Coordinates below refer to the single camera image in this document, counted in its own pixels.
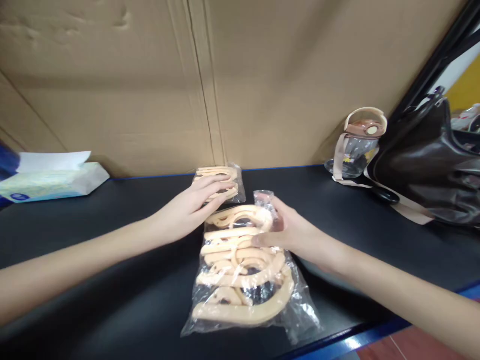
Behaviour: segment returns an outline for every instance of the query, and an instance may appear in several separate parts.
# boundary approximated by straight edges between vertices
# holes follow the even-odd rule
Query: clear plastic bag
[[[274,193],[255,191],[255,205],[219,211],[205,222],[193,307],[181,336],[234,327],[284,327],[292,344],[321,330],[305,280],[280,247],[252,247],[253,236],[279,231]]]
[[[230,180],[227,181],[235,183],[235,187],[213,194],[208,198],[208,203],[223,193],[227,193],[225,204],[241,204],[247,201],[244,182],[242,181],[242,169],[233,162],[229,162],[227,166],[199,167],[196,169],[193,181],[195,182],[203,177],[215,175],[230,175]]]

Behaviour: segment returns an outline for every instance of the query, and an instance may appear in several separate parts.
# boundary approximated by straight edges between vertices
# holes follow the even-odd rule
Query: tissue
[[[20,153],[18,174],[0,182],[0,195],[14,203],[73,198],[90,194],[110,177],[91,151]]]

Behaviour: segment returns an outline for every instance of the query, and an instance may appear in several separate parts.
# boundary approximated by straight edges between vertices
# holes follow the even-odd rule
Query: finger
[[[287,204],[285,204],[282,200],[280,200],[278,197],[274,197],[272,200],[271,200],[271,203],[273,204],[273,206],[275,207],[276,211],[282,216],[282,217],[285,217],[287,216],[288,214],[291,214],[291,213],[294,213],[296,212],[294,208],[288,206]]]
[[[219,197],[214,198],[207,205],[205,205],[200,210],[195,212],[194,215],[199,219],[201,219],[201,222],[204,222],[210,215],[216,212],[226,200],[227,200],[227,195],[222,194]]]
[[[218,193],[220,190],[231,189],[235,186],[234,182],[214,182],[199,191],[199,196],[205,202],[213,194]]]
[[[256,235],[251,244],[257,248],[280,247],[288,249],[288,241],[285,232],[266,232]]]
[[[210,184],[225,181],[228,179],[230,179],[230,175],[205,176],[200,180],[194,181],[191,185],[191,188],[195,190],[200,190],[206,188]]]

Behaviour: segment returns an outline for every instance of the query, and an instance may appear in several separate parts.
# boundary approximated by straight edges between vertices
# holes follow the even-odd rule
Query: black countertop
[[[339,185],[322,166],[244,171],[247,204],[272,190],[329,235],[446,289],[480,280],[480,241],[466,229],[420,226],[369,191]],[[110,180],[90,196],[0,211],[0,268],[78,244],[143,219],[192,182],[191,175]],[[30,359],[266,359],[291,354],[282,328],[231,329],[180,338],[191,309],[202,229],[120,263],[0,330],[0,352]],[[377,303],[302,269],[324,331],[322,346],[346,330],[393,318]]]

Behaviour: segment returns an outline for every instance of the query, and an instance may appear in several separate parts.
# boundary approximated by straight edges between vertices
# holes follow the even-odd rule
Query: brown leather bag
[[[389,125],[370,174],[439,221],[479,227],[480,154],[465,149],[452,131],[449,101],[442,92]],[[480,134],[468,135],[468,142],[480,147]]]

